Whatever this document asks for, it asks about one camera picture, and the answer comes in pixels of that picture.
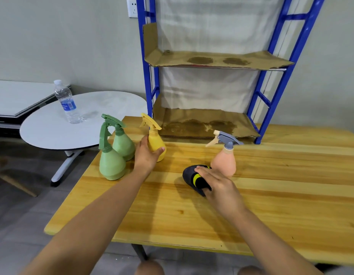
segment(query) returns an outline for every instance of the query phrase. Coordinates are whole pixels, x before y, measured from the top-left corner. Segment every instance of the person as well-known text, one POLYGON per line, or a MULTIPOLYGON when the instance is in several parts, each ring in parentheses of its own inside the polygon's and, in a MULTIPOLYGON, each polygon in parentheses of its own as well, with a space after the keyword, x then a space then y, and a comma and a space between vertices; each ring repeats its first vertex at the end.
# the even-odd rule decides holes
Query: person
MULTIPOLYGON (((163 151, 151 152, 148 137, 143 137, 136 147, 134 170, 71 219, 21 275, 90 274, 163 151)), ((230 179, 212 169, 195 170, 211 186, 211 191, 203 189, 208 202, 237 229, 264 268, 245 267, 239 275, 322 274, 245 207, 230 179)), ((164 275, 164 271, 157 262, 144 261, 135 275, 164 275)))

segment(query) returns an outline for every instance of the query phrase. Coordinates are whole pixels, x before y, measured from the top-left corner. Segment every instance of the white round table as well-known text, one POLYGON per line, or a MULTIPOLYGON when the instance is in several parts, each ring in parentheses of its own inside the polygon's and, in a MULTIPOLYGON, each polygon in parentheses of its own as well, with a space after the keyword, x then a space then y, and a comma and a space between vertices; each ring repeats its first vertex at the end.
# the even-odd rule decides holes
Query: white round table
POLYGON ((51 186, 59 185, 57 182, 83 149, 98 146, 99 132, 104 122, 101 114, 122 120, 125 116, 147 113, 146 101, 132 93, 90 92, 73 98, 85 119, 81 123, 70 124, 57 100, 33 112, 20 126, 20 136, 26 143, 48 150, 65 151, 68 158, 52 177, 51 186))

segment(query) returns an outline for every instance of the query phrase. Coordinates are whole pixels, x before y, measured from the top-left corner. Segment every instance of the hand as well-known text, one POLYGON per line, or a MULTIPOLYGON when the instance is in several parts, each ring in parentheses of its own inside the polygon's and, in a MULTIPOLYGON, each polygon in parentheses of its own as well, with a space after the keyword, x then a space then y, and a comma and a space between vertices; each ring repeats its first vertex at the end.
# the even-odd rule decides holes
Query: hand
POLYGON ((246 209, 241 194, 233 181, 224 176, 221 172, 197 166, 195 171, 202 176, 210 185, 211 191, 203 188, 207 200, 229 222, 246 209))
POLYGON ((145 172, 147 175, 153 170, 159 156, 165 151, 164 147, 155 152, 148 147, 148 135, 145 135, 136 145, 134 170, 145 172))

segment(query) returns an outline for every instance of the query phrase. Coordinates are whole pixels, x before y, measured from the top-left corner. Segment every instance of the white wall socket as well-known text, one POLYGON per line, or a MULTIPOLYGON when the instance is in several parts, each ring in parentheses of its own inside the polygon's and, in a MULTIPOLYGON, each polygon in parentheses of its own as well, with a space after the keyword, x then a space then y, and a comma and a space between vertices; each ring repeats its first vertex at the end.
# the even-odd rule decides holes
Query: white wall socket
POLYGON ((130 18, 137 18, 136 0, 126 0, 130 18))

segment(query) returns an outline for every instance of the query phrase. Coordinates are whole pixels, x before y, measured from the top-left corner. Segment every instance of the white table leg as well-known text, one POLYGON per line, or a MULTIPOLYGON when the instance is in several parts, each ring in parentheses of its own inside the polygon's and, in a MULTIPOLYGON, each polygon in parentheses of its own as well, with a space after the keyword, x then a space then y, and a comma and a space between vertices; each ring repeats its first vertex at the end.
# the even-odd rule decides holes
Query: white table leg
POLYGON ((61 177, 63 176, 63 174, 65 173, 65 171, 67 170, 67 168, 69 168, 70 164, 74 161, 74 159, 79 155, 79 153, 83 152, 83 150, 76 150, 76 151, 65 151, 66 156, 68 156, 68 158, 66 158, 66 160, 64 161, 64 163, 62 163, 62 165, 60 166, 60 168, 57 170, 57 172, 55 173, 55 175, 52 177, 51 179, 51 186, 53 187, 57 187, 59 186, 59 184, 57 184, 56 182, 58 182, 61 177))

